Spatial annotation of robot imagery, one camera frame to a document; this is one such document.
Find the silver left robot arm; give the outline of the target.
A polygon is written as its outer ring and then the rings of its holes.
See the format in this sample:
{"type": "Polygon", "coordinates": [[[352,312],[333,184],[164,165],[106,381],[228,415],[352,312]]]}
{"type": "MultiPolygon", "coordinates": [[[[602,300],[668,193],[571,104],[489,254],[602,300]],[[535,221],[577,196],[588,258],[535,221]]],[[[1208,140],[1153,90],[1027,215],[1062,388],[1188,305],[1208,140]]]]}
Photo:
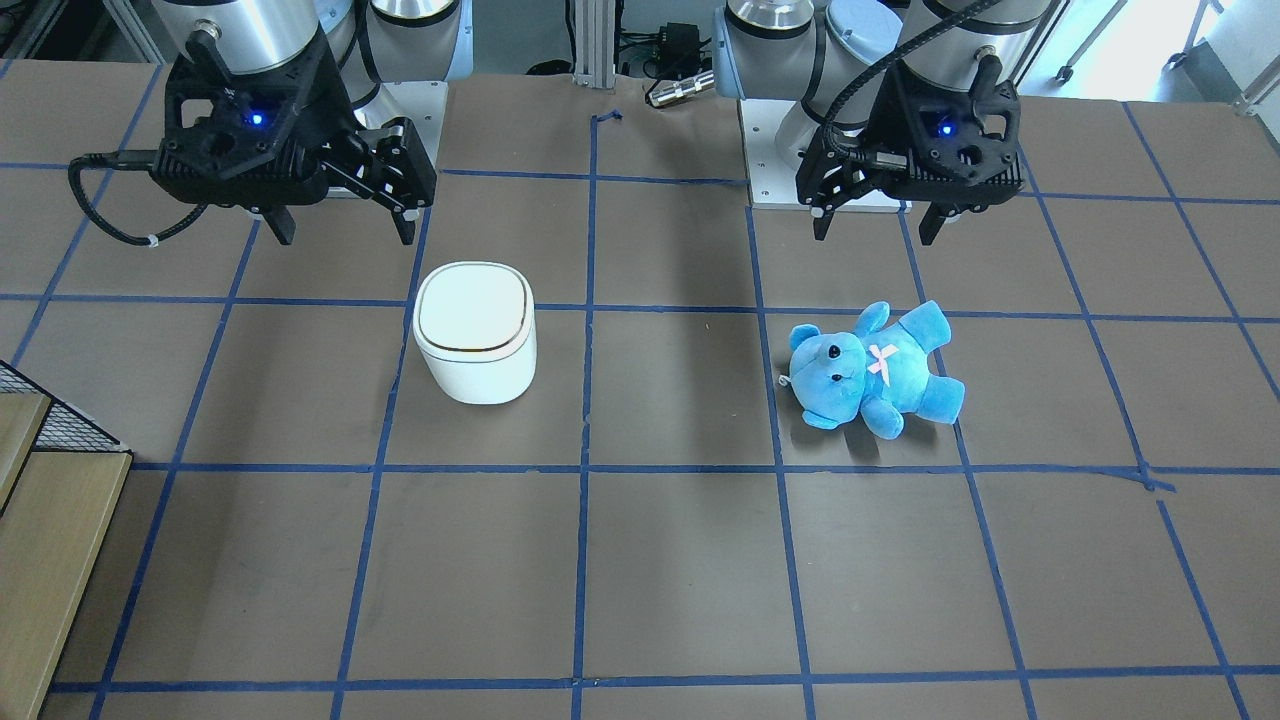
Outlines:
{"type": "Polygon", "coordinates": [[[727,1],[716,13],[717,91],[790,101],[806,122],[794,192],[824,240],[868,193],[925,205],[923,245],[1024,187],[1010,63],[1046,1],[727,1]]]}

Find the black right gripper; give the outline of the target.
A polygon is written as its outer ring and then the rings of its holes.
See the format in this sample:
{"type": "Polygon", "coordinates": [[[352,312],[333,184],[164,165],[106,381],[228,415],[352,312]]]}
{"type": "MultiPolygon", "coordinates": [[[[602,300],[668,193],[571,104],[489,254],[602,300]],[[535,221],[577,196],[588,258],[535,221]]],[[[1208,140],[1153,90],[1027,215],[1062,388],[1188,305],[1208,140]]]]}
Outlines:
{"type": "Polygon", "coordinates": [[[262,210],[276,242],[294,242],[288,206],[342,187],[390,213],[399,241],[434,204],[435,168],[413,122],[360,129],[330,45],[315,29],[282,65],[234,74],[209,29],[193,29],[165,83],[165,128],[148,169],[188,204],[262,210]]]}

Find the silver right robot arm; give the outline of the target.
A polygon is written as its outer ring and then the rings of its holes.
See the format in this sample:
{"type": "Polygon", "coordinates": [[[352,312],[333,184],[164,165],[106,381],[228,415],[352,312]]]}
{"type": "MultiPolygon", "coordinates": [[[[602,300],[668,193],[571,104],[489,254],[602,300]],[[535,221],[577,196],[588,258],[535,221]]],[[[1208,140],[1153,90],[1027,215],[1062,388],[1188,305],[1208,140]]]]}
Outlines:
{"type": "Polygon", "coordinates": [[[433,205],[413,122],[370,120],[387,83],[474,72],[468,1],[160,1],[179,55],[150,177],[192,205],[242,208],[288,245],[291,208],[340,187],[385,208],[402,243],[433,205]]]}

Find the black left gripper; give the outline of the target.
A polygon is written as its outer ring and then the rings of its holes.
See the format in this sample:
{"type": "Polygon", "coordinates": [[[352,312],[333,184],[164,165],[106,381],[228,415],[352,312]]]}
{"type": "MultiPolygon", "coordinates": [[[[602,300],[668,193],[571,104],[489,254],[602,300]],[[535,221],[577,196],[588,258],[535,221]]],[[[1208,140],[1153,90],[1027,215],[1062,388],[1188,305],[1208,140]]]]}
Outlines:
{"type": "Polygon", "coordinates": [[[1018,159],[1020,102],[1004,64],[983,56],[968,88],[936,86],[905,61],[884,74],[867,143],[845,138],[831,123],[812,136],[796,174],[797,200],[810,208],[813,234],[824,241],[836,211],[874,190],[897,200],[931,202],[919,224],[922,246],[934,243],[956,206],[1009,201],[1024,184],[1018,159]],[[902,156],[884,170],[878,152],[902,156]]]}

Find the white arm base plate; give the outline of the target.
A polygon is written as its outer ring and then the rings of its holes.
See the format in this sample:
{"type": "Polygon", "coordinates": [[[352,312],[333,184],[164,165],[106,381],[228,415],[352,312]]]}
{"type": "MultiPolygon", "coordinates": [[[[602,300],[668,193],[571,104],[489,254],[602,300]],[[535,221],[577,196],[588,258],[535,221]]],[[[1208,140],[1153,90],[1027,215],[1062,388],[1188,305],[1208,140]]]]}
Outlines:
{"type": "MultiPolygon", "coordinates": [[[[442,81],[380,85],[372,90],[367,101],[361,100],[356,108],[347,108],[337,117],[337,129],[330,133],[326,143],[348,132],[379,129],[394,117],[408,117],[434,165],[442,140],[448,92],[448,83],[442,81]]],[[[329,199],[358,199],[342,187],[333,187],[328,173],[326,182],[329,199]]]]}
{"type": "Polygon", "coordinates": [[[797,101],[773,99],[744,99],[739,115],[751,205],[806,211],[797,200],[795,176],[817,122],[797,101]]]}

